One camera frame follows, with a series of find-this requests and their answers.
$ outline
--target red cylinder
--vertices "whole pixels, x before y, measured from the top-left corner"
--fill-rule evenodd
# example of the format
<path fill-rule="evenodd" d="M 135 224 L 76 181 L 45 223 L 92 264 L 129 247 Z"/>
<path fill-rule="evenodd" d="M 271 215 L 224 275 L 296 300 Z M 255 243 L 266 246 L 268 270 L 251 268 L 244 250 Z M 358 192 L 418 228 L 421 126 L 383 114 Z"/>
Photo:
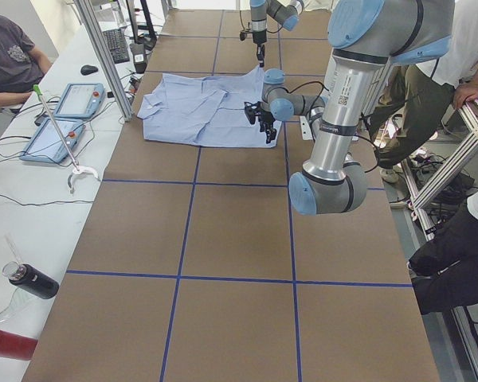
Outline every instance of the red cylinder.
<path fill-rule="evenodd" d="M 0 357 L 29 361 L 37 340 L 0 330 Z"/>

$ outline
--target green tip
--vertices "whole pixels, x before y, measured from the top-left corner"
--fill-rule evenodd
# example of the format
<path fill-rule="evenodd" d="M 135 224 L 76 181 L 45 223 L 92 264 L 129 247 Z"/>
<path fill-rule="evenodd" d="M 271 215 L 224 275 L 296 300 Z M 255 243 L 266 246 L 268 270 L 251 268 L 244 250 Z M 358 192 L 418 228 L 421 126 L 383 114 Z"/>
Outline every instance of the green tip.
<path fill-rule="evenodd" d="M 33 90 L 36 92 L 38 96 L 42 96 L 41 89 L 39 88 L 39 85 L 34 85 Z"/>

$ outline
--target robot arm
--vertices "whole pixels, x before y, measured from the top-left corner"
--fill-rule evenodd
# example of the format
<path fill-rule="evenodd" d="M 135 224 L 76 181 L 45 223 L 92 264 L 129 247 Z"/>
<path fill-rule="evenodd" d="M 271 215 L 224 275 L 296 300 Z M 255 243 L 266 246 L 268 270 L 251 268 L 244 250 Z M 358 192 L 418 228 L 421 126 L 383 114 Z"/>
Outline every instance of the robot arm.
<path fill-rule="evenodd" d="M 293 30 L 299 22 L 298 14 L 304 9 L 304 0 L 291 0 L 288 6 L 283 6 L 278 0 L 250 0 L 251 9 L 251 34 L 253 42 L 257 44 L 257 59 L 259 65 L 264 67 L 265 46 L 268 40 L 267 16 L 275 19 L 286 30 Z M 241 39 L 244 40 L 244 34 L 241 33 Z"/>
<path fill-rule="evenodd" d="M 374 73 L 388 59 L 392 64 L 415 64 L 443 56 L 449 48 L 454 6 L 454 0 L 341 0 L 328 28 L 336 67 L 327 73 L 333 81 L 324 108 L 300 107 L 294 96 L 284 94 L 281 78 L 278 84 L 269 83 L 266 73 L 263 111 L 280 120 L 309 114 L 316 133 L 311 157 L 288 185 L 299 213 L 340 213 L 362 204 L 366 175 L 350 156 L 349 146 Z"/>

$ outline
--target black device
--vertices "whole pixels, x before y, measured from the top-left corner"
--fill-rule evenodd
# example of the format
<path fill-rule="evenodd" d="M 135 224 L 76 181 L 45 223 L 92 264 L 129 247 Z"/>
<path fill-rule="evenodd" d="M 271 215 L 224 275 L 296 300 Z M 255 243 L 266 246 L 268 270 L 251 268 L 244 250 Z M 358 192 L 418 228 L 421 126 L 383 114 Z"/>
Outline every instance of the black device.
<path fill-rule="evenodd" d="M 129 61 L 127 41 L 122 29 L 110 29 L 103 31 L 104 40 L 112 54 L 113 62 L 119 64 Z"/>
<path fill-rule="evenodd" d="M 52 298 L 58 292 L 59 285 L 55 280 L 29 264 L 12 261 L 4 266 L 2 273 L 11 284 L 40 298 Z"/>
<path fill-rule="evenodd" d="M 146 26 L 139 25 L 136 21 L 136 12 L 135 12 L 135 0 L 126 0 L 127 4 L 127 13 L 129 15 L 129 22 L 131 24 L 131 29 L 133 32 L 133 41 L 135 44 L 143 44 L 146 50 L 152 50 L 158 38 L 154 31 L 154 26 L 152 25 L 151 13 L 149 12 L 149 7 L 146 0 L 140 1 L 142 4 L 143 15 L 145 17 Z M 148 31 L 148 37 L 139 35 L 139 30 L 145 29 Z"/>
<path fill-rule="evenodd" d="M 83 65 L 80 69 L 80 73 L 84 76 L 88 76 L 89 74 L 93 74 L 98 70 L 99 69 L 94 65 Z"/>
<path fill-rule="evenodd" d="M 135 65 L 135 71 L 138 74 L 142 74 L 147 69 L 147 55 L 145 54 L 144 44 L 130 44 L 129 49 L 133 55 L 133 64 Z"/>

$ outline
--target tiled surface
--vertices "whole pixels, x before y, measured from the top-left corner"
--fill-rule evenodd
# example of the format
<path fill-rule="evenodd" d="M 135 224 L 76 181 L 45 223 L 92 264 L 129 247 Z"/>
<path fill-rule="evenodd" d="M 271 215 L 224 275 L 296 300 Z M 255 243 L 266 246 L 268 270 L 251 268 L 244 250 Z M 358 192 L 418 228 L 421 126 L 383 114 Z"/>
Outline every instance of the tiled surface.
<path fill-rule="evenodd" d="M 136 110 L 161 72 L 256 64 L 237 13 L 172 16 Z M 290 88 L 322 79 L 326 16 L 267 43 Z M 311 148 L 294 122 L 255 150 L 145 142 L 127 123 L 24 381 L 438 381 L 378 172 L 357 210 L 300 216 L 288 177 Z M 367 142 L 351 153 L 374 165 Z"/>

